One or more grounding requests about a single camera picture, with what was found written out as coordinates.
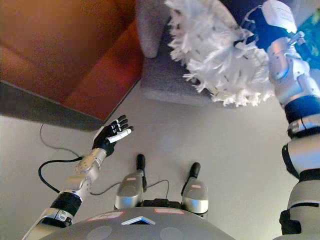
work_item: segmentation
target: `robot leg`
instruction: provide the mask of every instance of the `robot leg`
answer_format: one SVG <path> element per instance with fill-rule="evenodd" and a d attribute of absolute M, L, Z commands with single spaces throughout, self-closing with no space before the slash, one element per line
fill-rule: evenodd
<path fill-rule="evenodd" d="M 115 209 L 140 207 L 143 201 L 143 192 L 147 189 L 145 177 L 145 156 L 136 157 L 136 172 L 127 175 L 115 196 Z"/>
<path fill-rule="evenodd" d="M 208 188 L 197 179 L 200 171 L 200 163 L 195 162 L 189 172 L 188 180 L 185 182 L 182 195 L 182 208 L 203 218 L 208 216 Z"/>

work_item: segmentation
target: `white floor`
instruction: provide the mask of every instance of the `white floor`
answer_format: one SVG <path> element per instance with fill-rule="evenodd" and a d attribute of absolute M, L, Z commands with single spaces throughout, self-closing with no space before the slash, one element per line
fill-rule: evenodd
<path fill-rule="evenodd" d="M 189 168 L 197 161 L 202 166 L 199 179 L 209 188 L 210 222 L 237 240 L 272 240 L 281 234 L 279 216 L 297 180 L 283 164 L 281 149 L 289 138 L 276 99 L 234 110 L 194 107 L 144 99 L 137 85 L 114 117 L 122 114 L 135 131 L 104 161 L 93 191 L 121 181 L 135 169 L 136 155 L 143 153 L 148 183 L 168 179 L 169 199 L 180 201 Z M 40 126 L 0 116 L 0 239 L 20 239 L 56 197 L 40 182 L 39 165 L 47 159 L 74 157 L 44 146 Z M 52 145 L 85 154 L 95 133 L 45 125 L 42 134 Z M 44 175 L 62 188 L 74 166 L 48 165 Z M 111 211 L 115 192 L 116 187 L 102 196 L 89 196 L 76 220 Z M 150 188 L 145 199 L 164 198 L 165 193 L 164 182 Z"/>

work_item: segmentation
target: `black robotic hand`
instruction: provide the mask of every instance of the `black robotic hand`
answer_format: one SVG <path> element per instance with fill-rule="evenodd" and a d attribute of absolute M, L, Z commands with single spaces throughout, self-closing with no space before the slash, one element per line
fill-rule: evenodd
<path fill-rule="evenodd" d="M 104 149 L 108 157 L 114 152 L 117 141 L 129 135 L 132 131 L 133 127 L 129 127 L 126 115 L 122 115 L 108 126 L 100 128 L 94 138 L 92 149 Z"/>

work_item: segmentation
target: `silver robot arm segment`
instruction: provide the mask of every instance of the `silver robot arm segment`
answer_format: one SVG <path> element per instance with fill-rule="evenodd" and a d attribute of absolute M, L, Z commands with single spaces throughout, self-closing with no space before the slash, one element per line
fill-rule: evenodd
<path fill-rule="evenodd" d="M 251 18 L 257 46 L 268 54 L 271 82 L 289 123 L 291 141 L 282 148 L 283 160 L 288 172 L 299 179 L 280 216 L 283 236 L 275 240 L 319 239 L 320 89 L 294 47 L 304 42 L 304 34 L 291 32 L 297 29 L 292 12 L 277 0 L 266 1 Z"/>

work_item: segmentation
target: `orange wall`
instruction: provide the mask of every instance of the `orange wall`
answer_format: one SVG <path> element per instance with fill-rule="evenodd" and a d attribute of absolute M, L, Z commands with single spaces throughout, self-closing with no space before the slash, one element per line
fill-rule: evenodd
<path fill-rule="evenodd" d="M 101 120 L 139 79 L 134 0 L 3 0 L 2 80 Z"/>

